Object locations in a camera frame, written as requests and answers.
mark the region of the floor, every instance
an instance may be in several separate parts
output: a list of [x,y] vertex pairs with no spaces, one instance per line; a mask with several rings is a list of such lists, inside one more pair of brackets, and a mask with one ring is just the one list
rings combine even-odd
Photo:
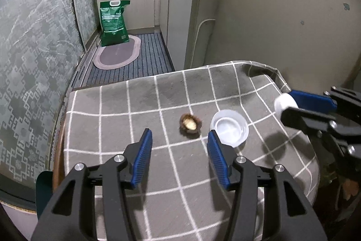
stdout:
[[92,63],[86,86],[99,86],[174,71],[160,33],[135,36],[141,39],[138,58],[115,70],[100,70]]

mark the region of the bath mat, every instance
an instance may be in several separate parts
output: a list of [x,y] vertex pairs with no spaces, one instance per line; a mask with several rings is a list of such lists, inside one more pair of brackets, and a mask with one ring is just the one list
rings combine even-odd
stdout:
[[129,42],[99,47],[94,65],[101,70],[114,70],[134,61],[140,52],[140,38],[129,35]]

